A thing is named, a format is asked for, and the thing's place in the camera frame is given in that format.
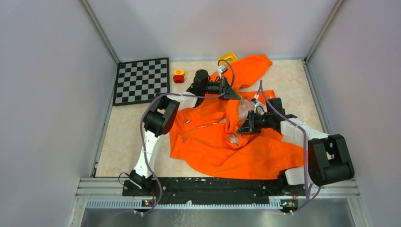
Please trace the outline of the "orange jacket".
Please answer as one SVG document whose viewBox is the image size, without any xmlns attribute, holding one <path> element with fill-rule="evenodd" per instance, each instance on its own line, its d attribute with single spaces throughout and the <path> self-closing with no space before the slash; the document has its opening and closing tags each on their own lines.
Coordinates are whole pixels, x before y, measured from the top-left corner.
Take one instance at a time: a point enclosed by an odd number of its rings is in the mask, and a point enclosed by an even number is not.
<svg viewBox="0 0 401 227">
<path fill-rule="evenodd" d="M 207 98 L 195 108 L 178 111 L 170 130 L 171 157 L 214 177 L 275 180 L 282 171 L 304 164 L 303 148 L 282 140 L 273 129 L 238 134 L 255 92 L 244 89 L 258 82 L 272 62 L 253 54 L 232 63 L 226 77 L 240 100 Z"/>
</svg>

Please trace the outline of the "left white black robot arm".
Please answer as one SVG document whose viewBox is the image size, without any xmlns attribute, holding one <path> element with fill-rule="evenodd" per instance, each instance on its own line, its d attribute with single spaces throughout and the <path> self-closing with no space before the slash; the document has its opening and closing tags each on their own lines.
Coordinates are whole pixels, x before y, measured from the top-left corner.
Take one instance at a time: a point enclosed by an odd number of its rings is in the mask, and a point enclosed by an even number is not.
<svg viewBox="0 0 401 227">
<path fill-rule="evenodd" d="M 178 111 L 195 108 L 205 99 L 239 100 L 241 97 L 234 91 L 235 76 L 228 80 L 224 76 L 227 68 L 217 70 L 216 79 L 212 80 L 206 70 L 197 70 L 190 87 L 179 94 L 162 93 L 157 95 L 141 118 L 142 148 L 140 157 L 130 172 L 129 181 L 139 195 L 147 195 L 152 188 L 154 152 L 160 145 L 160 137 L 169 133 Z"/>
</svg>

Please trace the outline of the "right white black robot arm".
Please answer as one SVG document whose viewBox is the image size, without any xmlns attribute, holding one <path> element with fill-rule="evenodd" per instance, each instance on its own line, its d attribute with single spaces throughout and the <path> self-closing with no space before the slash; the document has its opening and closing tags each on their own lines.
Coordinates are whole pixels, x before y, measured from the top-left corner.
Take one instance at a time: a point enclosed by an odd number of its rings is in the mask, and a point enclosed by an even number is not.
<svg viewBox="0 0 401 227">
<path fill-rule="evenodd" d="M 273 129 L 290 137 L 306 149 L 306 160 L 301 167 L 285 170 L 277 182 L 278 191 L 290 195 L 296 185 L 305 182 L 322 187 L 350 180 L 355 170 L 345 138 L 340 134 L 329 135 L 318 131 L 293 114 L 287 114 L 280 98 L 271 98 L 263 105 L 253 98 L 253 110 L 248 111 L 239 134 L 259 134 L 262 129 Z"/>
</svg>

